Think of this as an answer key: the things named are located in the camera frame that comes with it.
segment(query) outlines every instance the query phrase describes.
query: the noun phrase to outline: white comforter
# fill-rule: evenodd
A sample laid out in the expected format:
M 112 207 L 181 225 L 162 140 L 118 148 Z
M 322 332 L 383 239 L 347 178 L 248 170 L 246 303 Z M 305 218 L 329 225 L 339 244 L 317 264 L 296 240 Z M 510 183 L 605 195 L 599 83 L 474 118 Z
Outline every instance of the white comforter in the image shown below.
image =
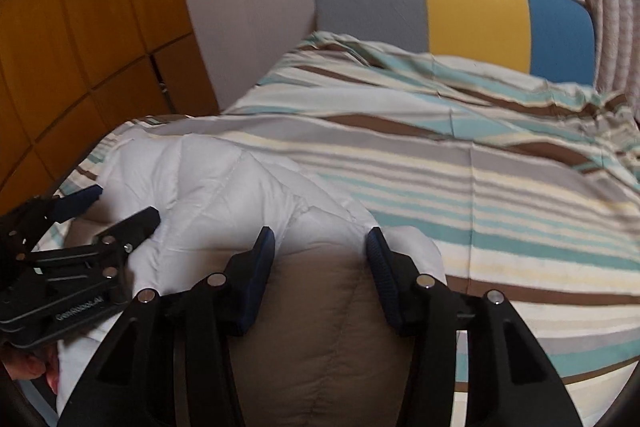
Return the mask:
M 112 223 L 149 205 L 162 223 L 129 258 L 133 292 L 190 288 L 220 259 L 250 248 L 264 225 L 276 237 L 276 256 L 311 245 L 347 247 L 361 255 L 376 222 L 361 203 L 292 160 L 209 136 L 150 136 L 127 131 L 110 153 L 98 183 L 104 188 L 87 219 Z M 383 229 L 389 246 L 412 256 L 418 269 L 445 282 L 440 252 L 412 227 Z M 58 410 L 116 317 L 62 342 Z

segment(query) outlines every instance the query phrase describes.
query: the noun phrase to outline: human hand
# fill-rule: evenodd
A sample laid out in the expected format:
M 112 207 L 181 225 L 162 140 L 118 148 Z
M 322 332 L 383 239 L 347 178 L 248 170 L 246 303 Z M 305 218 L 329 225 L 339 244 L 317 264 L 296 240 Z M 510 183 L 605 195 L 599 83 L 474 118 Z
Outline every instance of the human hand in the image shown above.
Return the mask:
M 0 346 L 0 360 L 12 380 L 33 380 L 46 375 L 51 390 L 58 393 L 58 348 L 50 344 L 38 355 L 15 349 L 8 344 Z

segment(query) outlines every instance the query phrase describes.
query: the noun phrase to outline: blue pillow section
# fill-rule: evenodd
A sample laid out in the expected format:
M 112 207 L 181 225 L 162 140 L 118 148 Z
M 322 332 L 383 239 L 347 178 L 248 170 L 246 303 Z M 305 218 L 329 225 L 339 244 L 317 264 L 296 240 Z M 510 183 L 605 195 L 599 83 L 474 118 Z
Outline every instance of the blue pillow section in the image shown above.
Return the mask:
M 593 86 L 595 38 L 587 10 L 574 0 L 528 0 L 530 73 Z

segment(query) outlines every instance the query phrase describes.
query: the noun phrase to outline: black mount bracket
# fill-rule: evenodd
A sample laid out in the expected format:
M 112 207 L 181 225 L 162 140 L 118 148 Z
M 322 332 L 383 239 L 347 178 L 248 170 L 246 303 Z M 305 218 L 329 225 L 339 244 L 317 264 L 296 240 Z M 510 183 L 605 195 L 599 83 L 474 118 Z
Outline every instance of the black mount bracket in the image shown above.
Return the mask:
M 37 251 L 54 223 L 83 214 L 98 185 L 66 198 L 33 198 L 0 218 L 0 335 L 36 349 L 121 311 L 129 300 L 127 257 L 160 223 L 148 207 L 104 230 L 92 245 Z

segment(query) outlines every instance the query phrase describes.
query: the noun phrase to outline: striped bedsheet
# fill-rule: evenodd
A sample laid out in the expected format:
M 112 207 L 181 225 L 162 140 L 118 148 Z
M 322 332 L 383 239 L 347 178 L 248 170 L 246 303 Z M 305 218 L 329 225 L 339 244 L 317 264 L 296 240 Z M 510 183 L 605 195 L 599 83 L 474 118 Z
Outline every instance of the striped bedsheet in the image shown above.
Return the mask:
M 449 286 L 502 290 L 594 425 L 640 357 L 640 133 L 621 94 L 318 32 L 223 116 L 125 124 L 61 187 L 95 180 L 135 125 L 287 155 L 380 225 L 412 225 Z M 41 248 L 60 244 L 64 227 Z M 464 424 L 460 334 L 453 425 Z

